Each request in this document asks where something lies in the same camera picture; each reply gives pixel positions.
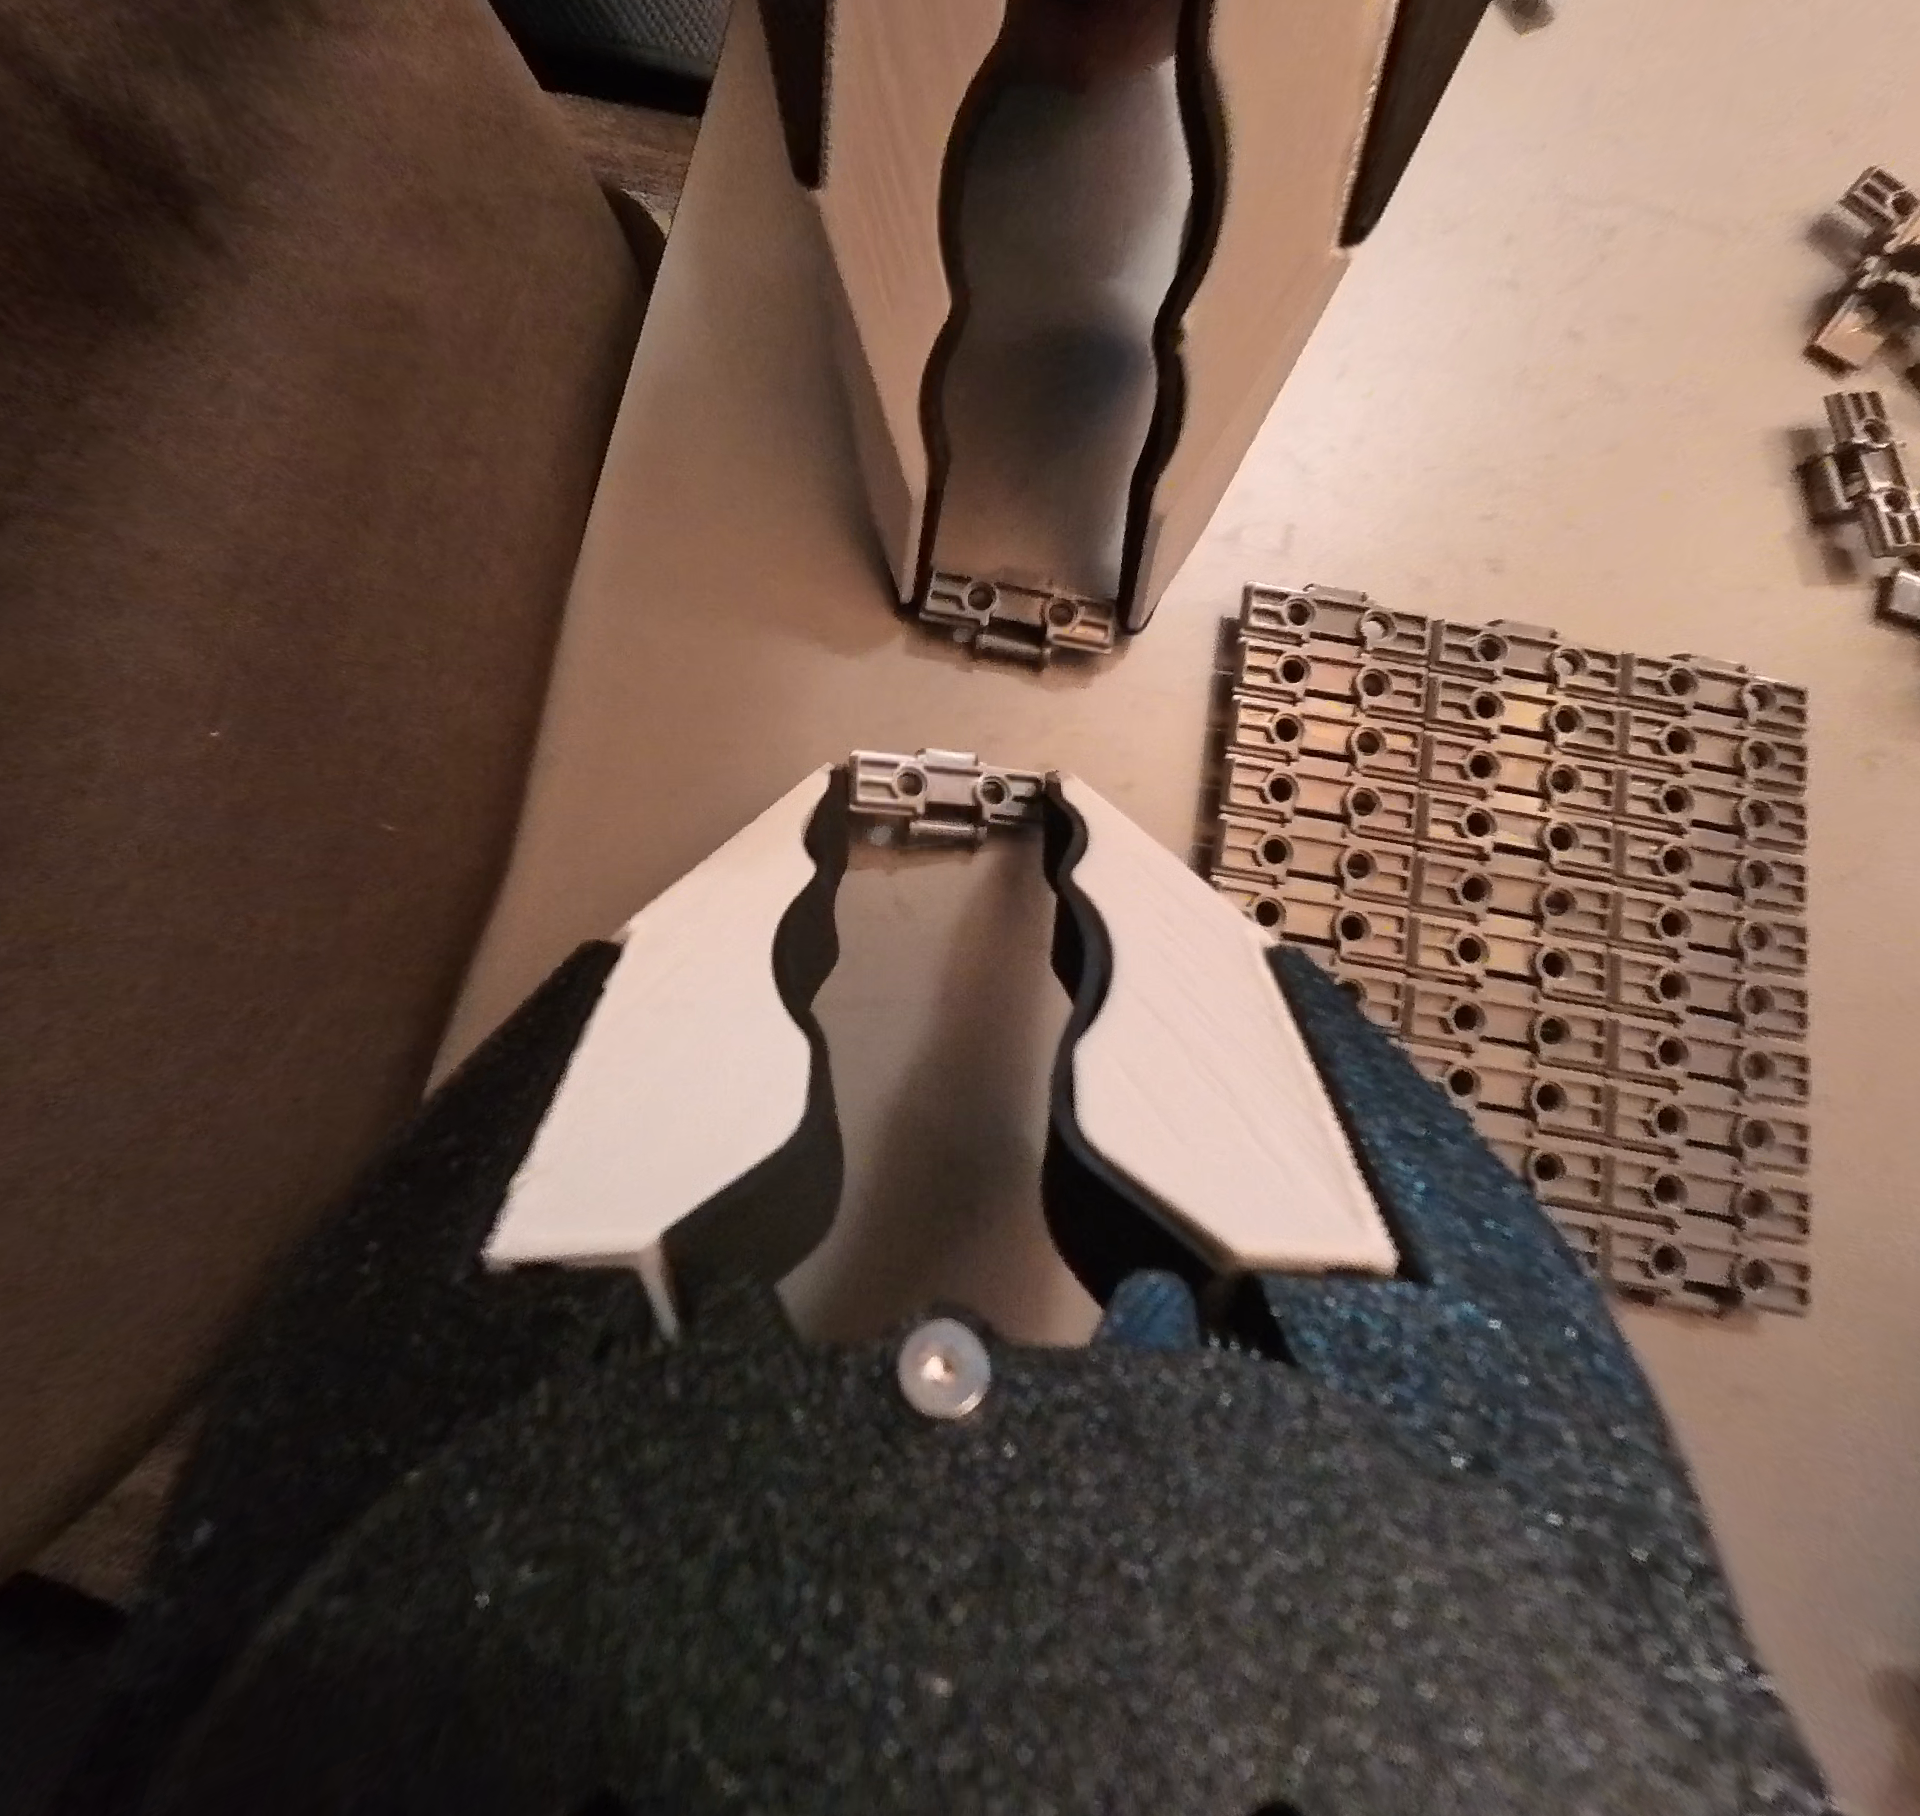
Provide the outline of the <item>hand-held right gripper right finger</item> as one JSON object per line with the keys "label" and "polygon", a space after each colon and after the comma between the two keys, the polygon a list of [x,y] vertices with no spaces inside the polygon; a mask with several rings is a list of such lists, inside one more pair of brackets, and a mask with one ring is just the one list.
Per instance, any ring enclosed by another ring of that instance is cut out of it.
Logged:
{"label": "hand-held right gripper right finger", "polygon": [[1043,1221],[1108,1310],[1166,1275],[1202,1311],[1254,1281],[1394,1281],[1399,1246],[1273,945],[1080,777],[1043,778],[1049,968]]}

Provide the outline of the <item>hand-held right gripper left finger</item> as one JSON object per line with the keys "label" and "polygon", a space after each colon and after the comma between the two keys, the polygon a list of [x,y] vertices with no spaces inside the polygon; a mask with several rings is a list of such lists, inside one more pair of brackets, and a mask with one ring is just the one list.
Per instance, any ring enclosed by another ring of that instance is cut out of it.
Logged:
{"label": "hand-held right gripper left finger", "polygon": [[626,1273],[675,1337],[822,1248],[845,1148],[816,1004],[846,858],[850,780],[824,763],[622,925],[490,1273]]}

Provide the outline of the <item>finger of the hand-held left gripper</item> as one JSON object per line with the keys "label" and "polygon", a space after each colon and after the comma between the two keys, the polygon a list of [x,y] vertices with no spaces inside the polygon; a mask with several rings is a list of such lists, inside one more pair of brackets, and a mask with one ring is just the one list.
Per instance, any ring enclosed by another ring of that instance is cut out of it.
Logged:
{"label": "finger of the hand-held left gripper", "polygon": [[954,306],[944,187],[1007,0],[825,0],[822,242],[854,457],[896,601],[930,555],[924,394]]}
{"label": "finger of the hand-held left gripper", "polygon": [[1402,0],[1181,0],[1190,202],[1150,339],[1155,409],[1127,500],[1120,624],[1192,555],[1339,287]]}

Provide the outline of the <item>pile of track links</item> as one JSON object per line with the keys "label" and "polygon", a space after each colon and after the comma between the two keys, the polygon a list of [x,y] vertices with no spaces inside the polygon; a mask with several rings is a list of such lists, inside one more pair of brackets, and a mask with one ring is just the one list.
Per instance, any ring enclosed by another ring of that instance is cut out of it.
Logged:
{"label": "pile of track links", "polygon": [[[1859,171],[1827,231],[1843,244],[1843,276],[1811,326],[1806,358],[1847,378],[1895,360],[1915,386],[1915,188],[1881,167]],[[1895,430],[1878,390],[1834,390],[1821,409],[1825,438],[1797,469],[1811,526],[1853,535],[1876,584],[1876,615],[1915,635],[1915,446]]]}

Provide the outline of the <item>mat of joined track links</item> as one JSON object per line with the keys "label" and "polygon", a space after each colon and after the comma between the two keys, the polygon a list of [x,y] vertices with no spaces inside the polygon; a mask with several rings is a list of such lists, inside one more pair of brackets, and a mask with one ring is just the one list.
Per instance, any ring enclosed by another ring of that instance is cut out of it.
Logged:
{"label": "mat of joined track links", "polygon": [[1207,876],[1390,1034],[1620,1297],[1811,1311],[1809,695],[1242,590]]}

